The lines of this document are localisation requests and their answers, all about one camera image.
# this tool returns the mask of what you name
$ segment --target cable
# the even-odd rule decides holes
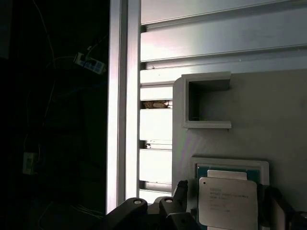
[[[73,209],[79,211],[79,212],[88,214],[88,215],[93,216],[93,217],[96,217],[96,218],[98,218],[98,219],[101,219],[101,218],[102,218],[102,216],[94,215],[93,213],[86,212],[86,211],[84,211],[84,210],[82,210],[82,209],[78,209],[78,208],[76,208],[76,207],[74,207],[74,206],[72,206],[72,205],[71,205],[71,207],[72,207]]]
[[[41,220],[44,217],[45,213],[47,212],[47,210],[50,208],[50,206],[53,204],[53,201],[50,202],[50,204],[47,205],[46,209],[43,211],[42,215],[40,216],[40,218],[37,221],[37,225],[41,230],[44,230],[43,227],[41,226]]]
[[[48,31],[47,31],[47,28],[46,28],[46,25],[45,25],[45,21],[44,21],[44,18],[43,18],[43,15],[38,7],[38,5],[36,4],[35,0],[32,0],[33,4],[35,5],[38,13],[39,13],[39,16],[41,18],[41,21],[42,21],[42,24],[43,24],[43,27],[45,29],[45,32],[46,32],[46,35],[47,35],[47,39],[48,39],[48,42],[49,42],[49,46],[50,46],[50,50],[51,50],[51,55],[52,55],[52,63],[53,63],[53,68],[56,69],[56,64],[55,64],[55,58],[54,58],[54,51],[53,51],[53,47],[52,47],[52,43],[51,43],[51,40],[50,40],[50,37],[49,37],[49,34],[48,34]],[[54,87],[55,87],[55,83],[56,81],[54,80],[53,82],[53,86],[52,86],[52,90],[51,90],[51,93],[50,93],[50,97],[49,97],[49,101],[48,101],[48,104],[47,104],[47,108],[46,108],[46,111],[45,111],[45,115],[44,115],[44,119],[46,118],[46,115],[48,113],[48,109],[49,109],[49,104],[50,104],[50,101],[51,101],[51,98],[52,98],[52,94],[53,94],[53,91],[54,91]],[[26,101],[26,109],[27,109],[27,122],[28,122],[28,126],[29,126],[29,114],[28,114],[28,106],[27,106],[27,103],[28,103],[28,98],[29,98],[29,95],[30,95],[30,92],[28,94],[28,97],[27,97],[27,101]],[[26,140],[28,138],[28,134],[26,134],[25,136],[25,139],[24,139],[24,151],[25,151],[25,143],[26,143]],[[38,157],[37,157],[37,162],[39,162],[39,158],[40,158],[40,146],[38,144]]]
[[[30,93],[31,93],[31,90],[29,91],[27,99],[25,101],[25,108],[26,108],[26,111],[27,111],[27,127],[28,128],[30,127],[30,123],[29,123],[29,110],[28,110],[28,101],[29,101]],[[25,138],[24,138],[24,152],[25,152],[25,143],[27,141],[27,138],[28,138],[28,133],[26,133]]]
[[[75,58],[75,56],[63,56],[63,57],[57,57],[55,58],[54,60],[59,60],[59,59],[66,59],[66,58]],[[46,69],[52,64],[52,61],[49,62],[47,65],[46,65]]]
[[[98,46],[105,38],[107,37],[107,35],[105,35],[100,41],[98,41],[95,45],[93,45],[89,51],[87,52],[86,56],[85,56],[85,60],[88,59],[88,57],[90,56],[90,53],[92,52],[93,49],[96,48],[96,46]]]
[[[104,213],[102,213],[102,212],[98,212],[98,211],[96,211],[96,210],[88,209],[88,208],[84,207],[84,206],[81,205],[81,204],[78,204],[78,205],[79,205],[80,207],[82,207],[83,209],[85,209],[85,210],[88,210],[88,211],[91,211],[91,212],[95,212],[95,213],[98,213],[98,214],[101,214],[101,215],[104,216]]]
[[[44,18],[43,18],[43,15],[39,9],[39,7],[37,6],[35,0],[32,0],[33,1],[33,4],[35,5],[38,13],[39,13],[39,16],[42,20],[42,23],[43,23],[43,26],[44,26],[44,29],[45,29],[45,32],[46,32],[46,35],[47,35],[47,39],[48,39],[48,42],[49,42],[49,46],[50,46],[50,50],[51,50],[51,55],[52,55],[52,62],[53,62],[53,67],[54,69],[56,68],[56,64],[55,64],[55,59],[54,59],[54,52],[53,52],[53,47],[52,47],[52,44],[51,44],[51,40],[50,40],[50,37],[49,37],[49,34],[48,34],[48,31],[47,31],[47,28],[46,28],[46,25],[45,25],[45,21],[44,21]]]

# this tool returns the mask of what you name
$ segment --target metal frame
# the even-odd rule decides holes
[[[139,193],[141,0],[111,0],[106,212]]]
[[[127,0],[110,3],[106,213],[125,200]]]
[[[128,1],[126,199],[139,196],[141,0]]]

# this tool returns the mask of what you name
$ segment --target gray bracket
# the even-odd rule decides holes
[[[182,127],[183,128],[231,128],[230,121],[206,121],[199,115],[199,95],[205,92],[229,89],[230,72],[196,73],[182,75]]]

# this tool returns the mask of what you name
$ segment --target dark background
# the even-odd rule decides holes
[[[1,20],[0,49],[5,58],[9,50],[9,61],[1,60],[1,76],[7,82],[4,111],[9,144],[6,227],[41,229],[39,217],[53,201],[41,220],[43,229],[87,229],[97,219],[71,205],[82,204],[105,213],[107,67],[98,75],[74,64],[73,56],[85,53],[90,44],[105,37],[91,57],[108,64],[109,1],[35,2],[55,58],[69,58],[56,60],[55,70],[52,64],[46,68],[52,55],[38,10],[32,0],[13,1],[10,31],[10,22]],[[10,18],[11,1],[4,4]],[[41,153],[36,174],[23,175],[24,151],[38,153],[38,144]]]

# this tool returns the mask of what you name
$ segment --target white connector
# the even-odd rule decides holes
[[[23,174],[32,175],[33,164],[36,159],[36,153],[24,152]]]
[[[86,69],[89,69],[95,73],[98,73],[98,74],[102,74],[105,70],[105,64],[102,63],[101,61],[98,61],[94,58],[91,58],[91,57],[88,57],[87,60],[85,61],[82,61],[81,60],[81,57],[83,56],[84,54],[82,53],[78,53],[75,57],[75,60],[74,60],[74,63],[79,65],[79,66],[82,66]]]

